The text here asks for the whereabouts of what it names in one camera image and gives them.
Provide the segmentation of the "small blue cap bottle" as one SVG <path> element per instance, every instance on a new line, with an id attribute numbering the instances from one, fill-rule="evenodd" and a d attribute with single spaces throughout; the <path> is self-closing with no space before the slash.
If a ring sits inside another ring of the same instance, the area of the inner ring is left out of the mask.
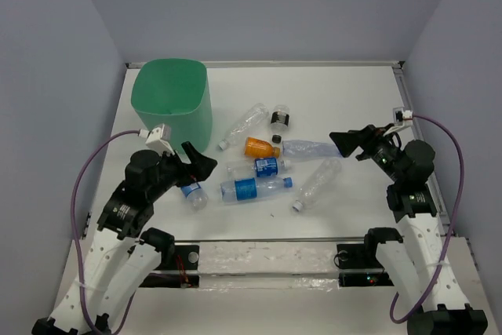
<path id="1" fill-rule="evenodd" d="M 186 200 L 195 210 L 204 209 L 208 202 L 208 195 L 200 183 L 193 183 L 180 188 Z"/>

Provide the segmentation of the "crushed clear bottle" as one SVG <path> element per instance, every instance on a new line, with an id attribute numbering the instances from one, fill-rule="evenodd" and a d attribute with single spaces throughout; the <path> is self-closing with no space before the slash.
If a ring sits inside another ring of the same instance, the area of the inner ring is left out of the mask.
<path id="1" fill-rule="evenodd" d="M 342 156 L 333 143 L 309 140 L 284 140 L 282 154 L 287 158 L 297 159 L 340 158 Z"/>

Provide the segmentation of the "orange juice bottle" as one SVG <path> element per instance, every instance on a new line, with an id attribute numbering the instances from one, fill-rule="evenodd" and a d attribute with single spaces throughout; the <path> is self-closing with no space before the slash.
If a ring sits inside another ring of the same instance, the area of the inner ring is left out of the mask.
<path id="1" fill-rule="evenodd" d="M 244 146 L 244 155 L 250 158 L 279 158 L 281 150 L 265 140 L 247 137 Z"/>

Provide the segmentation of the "blue label bottle white cap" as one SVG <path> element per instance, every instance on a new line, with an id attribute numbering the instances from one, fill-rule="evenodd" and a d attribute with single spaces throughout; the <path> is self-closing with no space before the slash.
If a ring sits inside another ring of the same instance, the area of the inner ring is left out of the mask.
<path id="1" fill-rule="evenodd" d="M 280 158 L 255 158 L 227 164 L 227 174 L 232 180 L 241 180 L 251 177 L 264 178 L 277 176 L 291 169 L 292 163 Z"/>

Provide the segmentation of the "small bottle black label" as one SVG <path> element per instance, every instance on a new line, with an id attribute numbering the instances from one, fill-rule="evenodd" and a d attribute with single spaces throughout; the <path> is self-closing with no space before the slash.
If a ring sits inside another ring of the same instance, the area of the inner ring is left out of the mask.
<path id="1" fill-rule="evenodd" d="M 273 132 L 282 133 L 289 128 L 289 107 L 276 105 L 271 113 L 270 127 Z"/>

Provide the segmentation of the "clear bottle white cap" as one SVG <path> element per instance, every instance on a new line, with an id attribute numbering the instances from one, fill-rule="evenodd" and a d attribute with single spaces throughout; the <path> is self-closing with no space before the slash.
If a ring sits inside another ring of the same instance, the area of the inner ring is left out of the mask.
<path id="1" fill-rule="evenodd" d="M 247 138 L 260 123 L 267 119 L 269 110 L 262 103 L 253 105 L 239 120 L 225 133 L 223 139 L 218 143 L 221 151 L 229 147 L 236 146 L 243 139 Z"/>

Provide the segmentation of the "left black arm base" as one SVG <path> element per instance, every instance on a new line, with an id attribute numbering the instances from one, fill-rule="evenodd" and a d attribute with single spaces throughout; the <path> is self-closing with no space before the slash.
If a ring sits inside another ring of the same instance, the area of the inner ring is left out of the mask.
<path id="1" fill-rule="evenodd" d="M 198 288 L 199 246 L 176 245 L 171 257 L 162 257 L 161 263 L 145 280 L 140 288 Z"/>

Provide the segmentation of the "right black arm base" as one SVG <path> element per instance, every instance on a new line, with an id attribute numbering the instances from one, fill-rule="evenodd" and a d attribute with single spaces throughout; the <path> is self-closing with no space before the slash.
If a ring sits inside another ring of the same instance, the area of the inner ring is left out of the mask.
<path id="1" fill-rule="evenodd" d="M 384 267 L 366 252 L 362 243 L 337 244 L 333 263 L 342 288 L 393 286 Z"/>

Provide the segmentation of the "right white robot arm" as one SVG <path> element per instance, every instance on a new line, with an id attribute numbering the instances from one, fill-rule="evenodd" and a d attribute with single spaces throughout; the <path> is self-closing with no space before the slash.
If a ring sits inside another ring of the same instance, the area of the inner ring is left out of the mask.
<path id="1" fill-rule="evenodd" d="M 332 132 L 341 155 L 357 148 L 357 160 L 374 161 L 388 177 L 387 204 L 396 225 L 371 228 L 361 247 L 362 259 L 381 265 L 396 288 L 391 321 L 405 323 L 409 334 L 483 334 L 486 314 L 464 294 L 446 256 L 452 234 L 443 226 L 427 181 L 434 172 L 434 149 L 422 140 L 405 146 L 392 125 Z"/>

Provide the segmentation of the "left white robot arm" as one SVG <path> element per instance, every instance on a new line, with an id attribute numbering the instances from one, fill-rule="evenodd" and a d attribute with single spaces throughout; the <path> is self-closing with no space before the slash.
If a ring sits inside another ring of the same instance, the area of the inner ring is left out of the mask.
<path id="1" fill-rule="evenodd" d="M 125 178 L 104 206 L 88 253 L 77 248 L 78 274 L 59 305 L 33 326 L 33 334 L 109 334 L 119 314 L 155 268 L 173 261 L 174 237 L 146 228 L 154 203 L 172 187 L 204 181 L 217 166 L 215 159 L 182 144 L 188 162 L 169 150 L 133 153 Z"/>

